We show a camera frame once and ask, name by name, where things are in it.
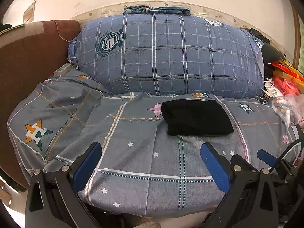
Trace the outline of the black pants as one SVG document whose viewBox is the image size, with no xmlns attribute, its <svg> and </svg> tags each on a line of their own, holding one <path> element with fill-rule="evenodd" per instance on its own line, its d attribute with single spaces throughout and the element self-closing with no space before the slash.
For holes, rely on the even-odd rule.
<svg viewBox="0 0 304 228">
<path fill-rule="evenodd" d="M 167 101 L 161 112 L 171 136 L 224 136 L 234 131 L 228 114 L 215 100 Z"/>
</svg>

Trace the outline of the white plastic bag clutter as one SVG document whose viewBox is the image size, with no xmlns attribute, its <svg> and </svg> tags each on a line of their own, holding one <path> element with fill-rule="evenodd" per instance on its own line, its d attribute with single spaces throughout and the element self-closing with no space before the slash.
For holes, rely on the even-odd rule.
<svg viewBox="0 0 304 228">
<path fill-rule="evenodd" d="M 303 129 L 303 93 L 300 93 L 296 82 L 278 76 L 267 78 L 263 92 L 287 128 L 299 125 Z"/>
</svg>

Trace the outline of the grey star-patterned bed quilt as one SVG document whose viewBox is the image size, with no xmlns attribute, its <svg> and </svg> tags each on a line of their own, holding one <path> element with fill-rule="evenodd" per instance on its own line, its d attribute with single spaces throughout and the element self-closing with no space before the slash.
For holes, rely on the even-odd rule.
<svg viewBox="0 0 304 228">
<path fill-rule="evenodd" d="M 200 118 L 200 126 L 220 125 L 224 117 L 233 132 L 224 136 L 170 136 L 161 106 L 191 100 L 220 105 L 223 113 Z M 71 165 L 92 142 L 101 159 L 80 197 L 114 213 L 139 216 L 186 215 L 220 203 L 221 192 L 200 157 L 210 142 L 220 155 L 240 155 L 256 169 L 264 149 L 278 157 L 296 139 L 299 126 L 287 128 L 269 105 L 255 98 L 233 99 L 211 94 L 110 95 L 96 80 L 72 70 L 51 77 L 21 101 L 7 121 L 10 140 L 26 180 L 34 171 Z"/>
</svg>

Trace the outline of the red packaging clutter pile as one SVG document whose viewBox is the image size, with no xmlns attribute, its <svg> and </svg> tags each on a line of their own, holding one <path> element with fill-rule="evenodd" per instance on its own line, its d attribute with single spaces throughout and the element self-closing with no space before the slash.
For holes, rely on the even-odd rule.
<svg viewBox="0 0 304 228">
<path fill-rule="evenodd" d="M 303 74 L 288 61 L 280 59 L 271 63 L 274 68 L 272 81 L 283 95 L 303 94 Z"/>
</svg>

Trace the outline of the black bag on headboard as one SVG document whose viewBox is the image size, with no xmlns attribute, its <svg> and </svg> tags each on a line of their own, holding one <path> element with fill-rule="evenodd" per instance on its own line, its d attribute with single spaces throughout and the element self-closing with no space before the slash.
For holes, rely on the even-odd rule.
<svg viewBox="0 0 304 228">
<path fill-rule="evenodd" d="M 260 31 L 255 30 L 253 28 L 247 29 L 243 28 L 244 30 L 248 31 L 252 36 L 255 37 L 257 40 L 257 44 L 261 49 L 262 57 L 264 64 L 271 64 L 275 61 L 285 60 L 285 55 L 283 55 L 277 48 L 270 45 L 270 41 L 266 38 Z"/>
</svg>

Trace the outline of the blue plaid bedding bundle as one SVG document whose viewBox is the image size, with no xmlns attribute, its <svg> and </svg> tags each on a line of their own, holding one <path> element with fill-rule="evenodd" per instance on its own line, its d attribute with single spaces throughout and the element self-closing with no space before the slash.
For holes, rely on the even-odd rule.
<svg viewBox="0 0 304 228">
<path fill-rule="evenodd" d="M 123 14 L 88 22 L 68 60 L 110 93 L 208 93 L 256 97 L 264 87 L 262 42 L 202 17 Z"/>
</svg>

